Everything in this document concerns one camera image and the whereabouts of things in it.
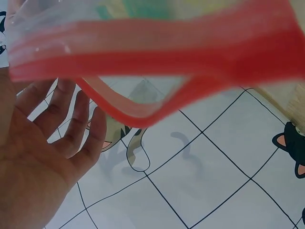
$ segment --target plastic bag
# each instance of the plastic bag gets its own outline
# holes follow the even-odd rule
[[[74,79],[130,126],[232,86],[304,73],[304,35],[288,0],[26,0],[15,8],[12,79]],[[157,101],[130,100],[145,82]]]

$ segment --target black grid line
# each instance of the black grid line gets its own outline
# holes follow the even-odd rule
[[[256,172],[256,174],[252,177],[249,177],[233,160],[231,160],[231,158],[229,156],[227,156],[227,154],[221,150],[207,135],[205,135],[203,133],[204,136],[207,137],[207,139],[216,147],[218,148],[245,176],[247,176],[251,181],[253,181],[254,183],[256,183],[270,198],[271,200],[280,208],[280,210],[288,217],[288,219],[293,223],[293,225],[295,225],[295,223],[290,219],[290,217],[288,216],[288,214],[286,212],[284,212],[284,210],[280,207],[280,205],[275,201],[275,199],[267,192],[265,191],[256,181],[254,181],[252,178],[257,175],[257,173],[267,164],[267,162],[275,155],[275,153],[277,152],[278,148],[275,150],[275,152],[269,157],[269,159],[263,164],[263,166]]]
[[[207,214],[204,218],[199,220],[197,223],[192,225],[189,229],[192,229],[196,227],[198,224],[200,224],[202,221],[204,221],[206,218],[208,218],[211,214],[213,214],[217,209],[219,209],[224,203],[226,203],[232,196],[234,196],[237,192],[239,192],[240,189],[242,189],[247,183],[249,183],[251,179],[247,180],[242,186],[240,186],[232,195],[230,195],[224,202],[222,202],[218,207],[216,207],[213,211],[211,211],[209,214]]]
[[[176,212],[176,210],[171,206],[171,204],[168,202],[168,200],[164,197],[164,195],[161,193],[161,191],[158,189],[158,187],[153,183],[153,181],[150,179],[150,177],[144,172],[144,174],[146,175],[146,177],[149,179],[149,181],[151,182],[151,184],[156,188],[156,190],[159,192],[159,194],[161,195],[161,197],[164,199],[164,201],[168,204],[168,206],[172,209],[172,211],[175,213],[175,215],[179,218],[179,220],[184,224],[184,226],[189,229],[189,227],[186,225],[186,223],[183,221],[183,219],[178,215],[178,213]]]
[[[82,210],[81,212],[77,213],[75,216],[73,216],[70,220],[68,220],[65,224],[63,224],[60,228],[62,229],[64,226],[66,226],[68,223],[70,223],[72,220],[74,220],[76,217],[78,217],[81,213],[83,213],[86,209]]]
[[[126,146],[126,144],[124,143],[124,141],[122,139],[120,139],[120,141],[123,143],[123,145],[126,147],[126,159],[127,159],[127,162],[130,166],[130,168],[135,171],[135,172],[145,172],[147,171],[150,167],[151,167],[151,160],[146,152],[146,150],[144,149],[144,147],[142,146],[142,140],[141,140],[141,148],[142,150],[144,151],[144,153],[146,154],[147,156],[147,159],[148,159],[148,167],[145,169],[145,170],[136,170],[131,164],[130,164],[130,161],[128,160],[128,156],[127,156],[127,150],[128,150],[128,147]]]
[[[244,93],[244,92],[242,92],[207,128],[205,128],[204,130],[203,130],[203,132],[206,130],[206,129],[208,129],[215,121],[217,121],[241,96],[242,96],[242,94]],[[265,105],[263,105],[257,98],[255,98],[262,106],[264,106],[270,113],[272,113]],[[191,123],[197,128],[197,129],[199,129],[200,131],[201,131],[201,129],[200,128],[198,128],[198,126],[188,117],[188,116],[186,116],[182,111],[180,111],[186,118],[188,118],[189,119],[189,121],[191,121]],[[200,136],[201,134],[199,134],[197,137],[195,137],[191,142],[193,142],[196,138],[198,138],[199,136]],[[208,140],[210,140],[211,142],[212,142],[212,144],[216,147],[216,148],[218,148],[242,173],[244,173],[211,139],[209,139],[208,138]],[[173,159],[176,155],[178,155],[180,152],[182,152],[186,147],[188,147],[189,145],[190,145],[190,143],[191,142],[189,142],[186,146],[184,146],[178,153],[176,153],[174,156],[172,156],[169,160],[167,160],[165,163],[163,163],[160,167],[158,167],[157,169],[155,169],[153,172],[155,172],[156,170],[158,170],[159,168],[161,168],[162,166],[164,166],[166,163],[168,163],[171,159]],[[267,162],[271,159],[271,157],[276,153],[276,151],[275,152],[273,152],[273,154],[269,157],[269,159],[264,163],[264,165],[255,173],[255,175],[267,164]],[[187,225],[183,222],[183,220],[180,218],[180,216],[176,213],[176,211],[172,208],[172,206],[170,205],[170,203],[165,199],[165,197],[163,196],[163,194],[159,191],[159,189],[157,188],[157,186],[151,181],[151,179],[149,178],[149,175],[150,174],[146,174],[145,172],[144,172],[144,174],[148,177],[148,179],[150,180],[150,182],[154,185],[154,187],[157,189],[157,191],[159,192],[159,194],[163,197],[163,199],[167,202],[167,204],[171,207],[171,209],[174,211],[174,213],[177,215],[177,217],[182,221],[182,223],[186,226],[186,228],[188,228],[187,227]],[[249,177],[248,175],[246,175],[248,178],[250,178],[243,186],[245,186],[250,180],[252,180],[252,178],[255,176],[255,175],[253,175],[252,177]],[[97,204],[97,203],[99,203],[99,202],[101,202],[101,201],[103,201],[104,199],[107,199],[107,198],[109,198],[109,197],[112,197],[112,196],[114,196],[114,195],[116,195],[116,194],[118,194],[119,192],[121,192],[121,191],[123,191],[124,189],[126,189],[126,188],[128,188],[128,187],[130,187],[131,185],[133,185],[133,184],[135,184],[135,183],[137,183],[137,182],[139,182],[139,181],[141,181],[142,179],[144,179],[145,177],[143,177],[143,178],[141,178],[141,179],[139,179],[139,180],[137,180],[136,182],[133,182],[132,184],[130,184],[130,185],[128,185],[128,186],[126,186],[125,188],[123,188],[123,189],[121,189],[120,191],[118,191],[118,192],[116,192],[116,193],[114,193],[114,194],[112,194],[112,195],[110,195],[110,196],[108,196],[108,197],[105,197],[105,198],[103,198],[103,199],[101,199],[101,200],[99,200],[99,201],[97,201],[97,202],[95,202],[95,203],[93,203],[93,204],[91,204],[89,207],[87,207],[86,208],[86,206],[85,206],[85,204],[84,204],[84,202],[83,202],[83,198],[82,198],[82,195],[81,195],[81,190],[80,190],[80,187],[79,187],[79,184],[77,184],[78,185],[78,188],[79,188],[79,192],[80,192],[80,195],[81,195],[81,199],[82,199],[82,202],[83,202],[83,205],[85,206],[85,210],[87,211],[87,213],[88,213],[88,215],[89,215],[89,217],[91,218],[91,216],[90,216],[90,214],[89,214],[89,212],[88,212],[88,208],[90,208],[91,206],[93,206],[93,205],[95,205],[95,204]],[[237,191],[235,191],[229,198],[231,198],[235,193],[237,193],[243,186],[241,186]],[[275,200],[263,189],[263,191],[275,202]],[[227,200],[225,200],[221,205],[219,205],[214,211],[212,211],[209,215],[211,215],[213,212],[215,212],[220,206],[222,206]],[[193,228],[193,227],[195,227],[196,225],[198,225],[200,222],[202,222],[205,218],[203,218],[202,220],[200,220],[198,223],[196,223],[195,225],[193,225],[191,228]]]
[[[144,178],[146,178],[146,177],[142,177],[141,179],[139,179],[139,180],[137,180],[137,181],[135,181],[135,182],[129,184],[128,186],[126,186],[126,187],[124,187],[124,188],[122,188],[120,191],[117,191],[116,193],[113,193],[113,194],[111,194],[111,195],[109,195],[109,196],[107,196],[107,197],[104,197],[103,199],[100,199],[100,200],[96,201],[95,203],[89,205],[89,206],[87,207],[87,209],[91,208],[93,205],[96,205],[97,203],[100,203],[101,201],[103,201],[103,200],[105,200],[105,199],[108,199],[108,198],[110,198],[110,197],[115,196],[116,194],[119,194],[120,192],[124,191],[125,189],[129,188],[130,186],[134,185],[135,183],[138,183],[139,181],[143,180]]]
[[[243,94],[245,91],[243,91],[223,112],[221,112],[218,117],[212,121],[204,130],[200,129],[183,111],[180,110],[180,112],[199,130],[202,132],[205,132],[211,125],[213,125]]]
[[[200,132],[202,132],[202,130],[182,111],[179,110]]]
[[[152,173],[154,173],[155,171],[157,171],[159,168],[163,167],[164,165],[166,165],[169,161],[171,161],[174,157],[176,157],[178,154],[180,154],[185,148],[187,148],[194,140],[196,140],[202,133],[200,133],[199,135],[197,135],[192,141],[190,141],[188,144],[186,144],[181,150],[178,151],[178,153],[174,154],[171,158],[169,158],[167,161],[165,161],[162,165],[160,165],[159,167],[157,167],[154,171],[150,172],[148,174],[148,176]]]
[[[251,95],[257,102],[260,103],[260,105],[262,105],[265,109],[267,109],[275,118],[277,118],[283,125],[285,125],[285,123],[279,118],[277,117],[272,111],[270,111],[270,109],[265,106],[258,98],[256,98],[254,95],[252,95],[250,92],[246,91],[249,95]]]
[[[218,147],[205,133],[203,135],[220,151],[223,153],[223,155],[226,156],[226,158],[229,159],[247,178],[251,179],[221,148]]]
[[[82,201],[82,204],[84,205],[84,208],[89,216],[89,218],[91,219],[92,223],[95,225],[95,228],[98,229],[98,227],[96,226],[95,222],[93,221],[90,213],[88,212],[87,208],[86,208],[86,205],[85,205],[85,202],[84,202],[84,199],[82,198],[82,194],[81,194],[81,188],[80,188],[80,185],[79,183],[77,182],[77,188],[78,188],[78,191],[80,192],[80,195],[81,195],[81,201]]]
[[[276,150],[272,153],[272,155],[268,158],[268,160],[263,164],[262,167],[251,177],[253,179],[262,169],[263,167],[270,161],[270,159],[275,155],[275,153],[278,151],[279,148],[276,148]]]
[[[281,206],[276,202],[276,200],[262,187],[260,186],[255,180],[252,180],[258,187],[261,188],[262,191],[264,191],[264,193],[266,193],[268,195],[268,197],[280,208],[280,210],[288,217],[288,219],[290,220],[290,222],[292,222],[292,224],[296,227],[296,229],[298,229],[297,225],[291,220],[291,218],[289,217],[289,215],[281,208]]]
[[[209,124],[203,132],[205,132],[208,128],[210,128],[211,125],[213,125],[243,94],[245,91],[243,91],[214,121],[212,121],[211,124]]]
[[[301,220],[302,220],[302,217],[298,220],[298,222],[296,223],[296,225],[298,225],[299,222],[300,222]]]

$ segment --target palm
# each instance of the palm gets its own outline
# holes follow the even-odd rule
[[[105,136],[104,116],[95,111],[95,128],[78,152],[89,112],[89,99],[80,92],[66,135],[49,144],[47,139],[67,114],[74,84],[59,81],[48,109],[31,122],[27,116],[52,82],[35,83],[16,99],[11,82],[0,81],[0,97],[6,97],[0,102],[4,108],[0,111],[0,187],[5,187],[0,189],[0,228],[41,229],[98,160]]]

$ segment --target floor tile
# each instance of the floor tile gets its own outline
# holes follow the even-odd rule
[[[243,93],[205,133],[247,175],[253,176],[276,150],[272,138],[283,127],[257,100]]]
[[[111,88],[120,95],[139,104],[155,103],[164,98],[160,91],[142,77],[121,79]]]
[[[303,222],[303,220],[301,220],[298,224],[297,224],[298,229],[305,229],[305,224]]]
[[[144,177],[133,171],[126,159],[126,147],[119,141],[103,152],[97,164],[79,181],[86,206],[108,197]]]
[[[84,209],[80,192],[77,185],[75,185],[66,196],[53,219],[46,225],[46,229],[58,229]]]
[[[145,77],[164,96],[172,90],[178,89],[183,81],[183,77]]]
[[[34,119],[37,118],[47,108],[48,104],[46,101],[42,101],[42,103],[39,104],[36,109],[29,115],[28,119],[34,121]]]
[[[185,229],[147,178],[88,211],[101,229]]]
[[[46,101],[48,104],[50,104],[52,96],[53,96],[53,91],[50,92],[50,94],[45,98],[45,101]]]
[[[57,86],[57,82],[58,82],[58,79],[56,79],[56,80],[54,81],[54,83],[53,83],[52,86],[50,87],[49,92],[47,93],[47,96],[46,96],[46,97],[48,97],[48,96],[54,91],[54,89],[55,89],[56,86]]]
[[[61,138],[61,135],[59,131],[56,129],[56,131],[51,135],[51,137],[48,139],[48,143],[53,143]]]
[[[148,128],[142,137],[142,146],[151,162],[147,173],[153,172],[182,150],[199,133],[181,112]]]
[[[269,103],[264,97],[257,93],[254,89],[248,90],[248,92],[253,95],[259,102],[262,103],[270,112],[272,112],[277,118],[279,118],[283,123],[288,122],[288,118],[285,117],[278,109],[276,109],[271,103]]]
[[[295,176],[295,161],[279,149],[263,169],[254,177],[290,216],[297,222],[305,208],[305,182]]]
[[[252,181],[194,229],[289,229],[293,224]]]
[[[243,89],[221,92],[205,98],[182,110],[201,130],[207,128],[227,107],[238,98]]]
[[[189,227],[248,180],[204,135],[149,177]]]
[[[79,214],[69,223],[62,227],[62,229],[96,229],[86,211]]]
[[[67,121],[65,124],[63,124],[61,127],[58,128],[61,137],[64,137],[64,135],[65,135],[65,133],[68,129],[69,124],[70,124],[70,120]]]

